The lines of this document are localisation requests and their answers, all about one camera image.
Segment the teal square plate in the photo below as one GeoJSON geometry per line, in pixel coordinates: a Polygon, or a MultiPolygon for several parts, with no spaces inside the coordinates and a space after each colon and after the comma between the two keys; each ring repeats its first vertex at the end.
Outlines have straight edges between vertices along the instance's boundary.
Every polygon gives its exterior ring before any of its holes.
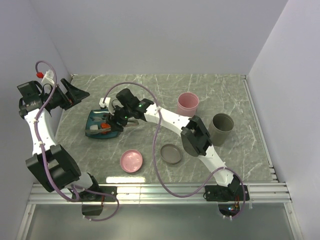
{"type": "Polygon", "coordinates": [[[120,133],[118,131],[111,131],[108,134],[87,134],[86,130],[90,129],[92,125],[98,125],[98,128],[101,128],[101,123],[106,123],[106,119],[109,115],[108,109],[96,109],[91,110],[85,125],[85,136],[92,139],[98,140],[108,140],[117,138],[120,133]]]}

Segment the white rice cake cube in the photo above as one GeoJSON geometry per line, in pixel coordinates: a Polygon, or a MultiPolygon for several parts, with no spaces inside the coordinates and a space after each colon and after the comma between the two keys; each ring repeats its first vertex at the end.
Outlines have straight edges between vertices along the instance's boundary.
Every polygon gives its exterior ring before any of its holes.
{"type": "Polygon", "coordinates": [[[97,131],[97,130],[99,130],[99,126],[98,126],[97,124],[91,125],[91,126],[89,127],[89,130],[90,130],[90,131],[97,131]]]}

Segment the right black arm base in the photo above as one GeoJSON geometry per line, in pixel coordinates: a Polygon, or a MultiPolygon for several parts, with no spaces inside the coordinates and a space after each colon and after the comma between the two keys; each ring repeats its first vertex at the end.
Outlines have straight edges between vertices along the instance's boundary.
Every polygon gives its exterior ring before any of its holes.
{"type": "Polygon", "coordinates": [[[218,210],[224,218],[233,219],[241,212],[241,201],[249,201],[250,195],[246,185],[244,190],[242,185],[234,188],[220,185],[206,185],[204,187],[203,198],[207,202],[217,202],[218,210]]]}

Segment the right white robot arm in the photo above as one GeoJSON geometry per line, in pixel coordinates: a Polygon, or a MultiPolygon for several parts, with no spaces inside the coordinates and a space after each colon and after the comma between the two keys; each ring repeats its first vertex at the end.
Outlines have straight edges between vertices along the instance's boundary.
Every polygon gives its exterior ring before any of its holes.
{"type": "Polygon", "coordinates": [[[159,106],[156,98],[140,100],[128,88],[121,90],[116,99],[120,102],[120,106],[113,106],[108,96],[99,101],[101,108],[109,110],[107,123],[112,130],[123,131],[130,118],[154,123],[157,125],[157,131],[164,127],[179,135],[183,149],[190,156],[199,158],[207,167],[210,177],[214,177],[217,185],[221,187],[220,193],[224,199],[232,200],[238,195],[239,189],[245,190],[239,175],[228,168],[217,154],[210,134],[200,117],[182,116],[166,110],[159,106]]]}

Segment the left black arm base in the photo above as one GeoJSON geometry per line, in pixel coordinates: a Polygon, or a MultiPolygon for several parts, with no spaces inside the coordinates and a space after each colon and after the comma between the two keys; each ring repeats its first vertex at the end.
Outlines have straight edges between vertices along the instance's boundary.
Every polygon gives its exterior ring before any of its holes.
{"type": "Polygon", "coordinates": [[[82,214],[86,217],[100,216],[103,212],[104,203],[116,202],[117,190],[116,186],[100,186],[97,191],[103,193],[103,195],[77,190],[80,202],[82,202],[82,214]]]}

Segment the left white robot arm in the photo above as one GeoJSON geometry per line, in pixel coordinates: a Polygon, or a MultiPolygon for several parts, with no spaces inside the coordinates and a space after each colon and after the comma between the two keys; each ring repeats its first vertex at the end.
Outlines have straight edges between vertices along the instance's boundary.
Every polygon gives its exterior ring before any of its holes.
{"type": "Polygon", "coordinates": [[[28,170],[49,192],[56,191],[64,199],[76,201],[99,201],[101,188],[89,173],[81,172],[72,156],[57,143],[51,124],[51,110],[60,107],[68,110],[89,97],[64,78],[59,86],[51,87],[46,93],[38,81],[29,81],[17,87],[22,97],[19,100],[19,115],[30,129],[33,150],[32,156],[25,161],[28,170]]]}

